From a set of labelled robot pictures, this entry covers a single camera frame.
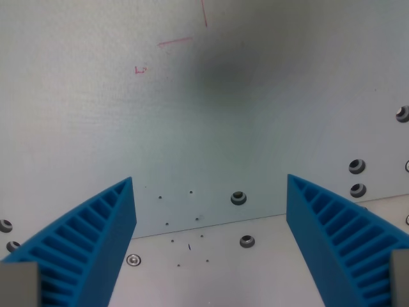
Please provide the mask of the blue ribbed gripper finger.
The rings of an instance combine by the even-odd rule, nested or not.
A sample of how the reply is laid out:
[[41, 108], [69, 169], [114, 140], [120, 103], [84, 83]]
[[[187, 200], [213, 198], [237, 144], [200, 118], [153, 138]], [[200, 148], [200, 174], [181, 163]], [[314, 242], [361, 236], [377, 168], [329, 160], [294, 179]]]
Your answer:
[[128, 177], [56, 219], [2, 263], [38, 264], [42, 306], [108, 306], [136, 224]]
[[408, 248], [408, 234], [295, 175], [286, 221], [325, 306], [391, 306], [389, 258]]

